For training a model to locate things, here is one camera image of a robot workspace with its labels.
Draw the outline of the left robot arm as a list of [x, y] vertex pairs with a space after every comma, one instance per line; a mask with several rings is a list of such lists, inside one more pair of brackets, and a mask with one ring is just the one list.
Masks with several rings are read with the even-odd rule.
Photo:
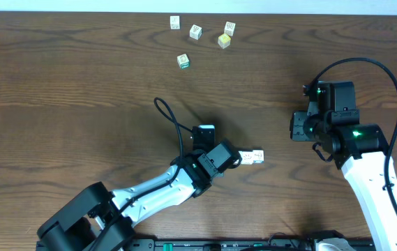
[[48, 250], [120, 250], [141, 221], [199, 197], [241, 160], [240, 152], [223, 140], [209, 152], [195, 149], [175, 158], [166, 172], [139, 185], [108, 190], [94, 183], [43, 223], [37, 236]]

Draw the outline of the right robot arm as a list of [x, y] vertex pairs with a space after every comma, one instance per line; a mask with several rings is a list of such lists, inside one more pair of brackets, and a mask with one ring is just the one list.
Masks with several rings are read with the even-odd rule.
[[353, 189], [377, 250], [397, 250], [397, 177], [389, 145], [376, 124], [359, 124], [357, 110], [294, 112], [290, 137], [329, 154]]

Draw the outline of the white block red bug drawing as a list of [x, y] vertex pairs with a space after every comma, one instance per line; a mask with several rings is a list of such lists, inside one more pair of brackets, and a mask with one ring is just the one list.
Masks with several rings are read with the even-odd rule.
[[241, 160], [240, 165], [252, 165], [254, 162], [254, 153], [252, 151], [240, 151]]

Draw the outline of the acorn picture wooden block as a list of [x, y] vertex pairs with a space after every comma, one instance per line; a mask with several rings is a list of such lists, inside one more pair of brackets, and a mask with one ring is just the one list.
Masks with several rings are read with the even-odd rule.
[[263, 150], [253, 150], [253, 163], [262, 164], [264, 162], [264, 151]]

